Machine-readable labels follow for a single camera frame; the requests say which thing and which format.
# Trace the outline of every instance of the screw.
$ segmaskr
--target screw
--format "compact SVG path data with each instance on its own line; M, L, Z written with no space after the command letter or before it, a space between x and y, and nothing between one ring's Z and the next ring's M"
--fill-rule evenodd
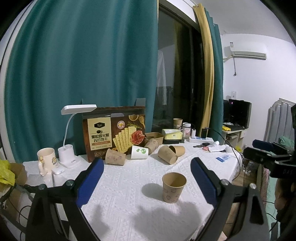
M40 184L39 186L38 186L38 189L39 190L43 190L43 189L45 189L46 188L46 185L45 184Z
M222 179L222 180L221 180L221 184L222 184L223 186L228 186L229 181L226 180L226 179Z
M66 185L67 186L72 186L74 184L74 180L68 180L68 181L66 181Z
M252 189L256 189L256 184L255 183L250 183L250 188L252 188Z

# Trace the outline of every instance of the window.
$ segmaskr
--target window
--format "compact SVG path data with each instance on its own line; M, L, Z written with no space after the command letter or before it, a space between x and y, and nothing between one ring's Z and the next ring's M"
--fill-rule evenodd
M202 64L198 54L201 39L196 37L199 35L190 24L160 6L152 131L161 132L162 129L172 128L173 118L181 118L184 122L196 125L196 113L193 114L193 111L199 111L196 107L196 73Z

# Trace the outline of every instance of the lamp base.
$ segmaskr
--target lamp base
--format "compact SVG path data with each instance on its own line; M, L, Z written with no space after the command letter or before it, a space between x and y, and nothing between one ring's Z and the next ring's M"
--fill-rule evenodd
M75 167L80 161L81 157L75 156L74 160L64 160L63 162L60 160L59 163L66 168L72 168Z
M76 166L81 160L79 156L74 155L74 149L71 144L60 147L58 152L59 162L66 168L72 168Z

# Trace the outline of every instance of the teal curtain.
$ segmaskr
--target teal curtain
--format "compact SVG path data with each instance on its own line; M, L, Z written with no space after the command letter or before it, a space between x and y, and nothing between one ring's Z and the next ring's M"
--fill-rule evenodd
M209 23L213 54L214 54L214 92L213 92L213 102L212 111L210 118L210 128L222 133L223 125L223 55L222 55L222 45L219 27L217 24L213 23L213 18L210 17L209 12L205 9L205 14L207 16L207 21ZM209 137L212 137L214 141L223 141L221 136L209 130Z
M5 85L7 133L16 162L62 146L71 104L133 106L146 98L151 130L157 71L157 1L39 0L15 40ZM81 114L67 144L84 154Z

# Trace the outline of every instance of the white tablecloth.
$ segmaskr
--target white tablecloth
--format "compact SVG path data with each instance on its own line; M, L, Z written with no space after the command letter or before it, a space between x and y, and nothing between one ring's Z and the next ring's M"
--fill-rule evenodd
M130 160L127 156L124 166L104 166L104 173L89 202L82 206L85 217L102 241L181 241L196 237L213 207L206 203L191 174L191 160L199 157L220 179L229 181L236 173L238 162L235 157L220 162L216 157L225 153L204 152L192 147L196 143L185 141L179 145L184 145L186 152L173 165L160 159L157 149L148 159ZM37 161L25 162L24 165L28 174L35 174L28 176L28 184L44 182L52 186L51 175L36 175L39 174ZM89 165L81 161L76 167L54 176L55 184L75 179ZM187 184L174 204L162 200L162 176L168 172L179 172L187 178Z

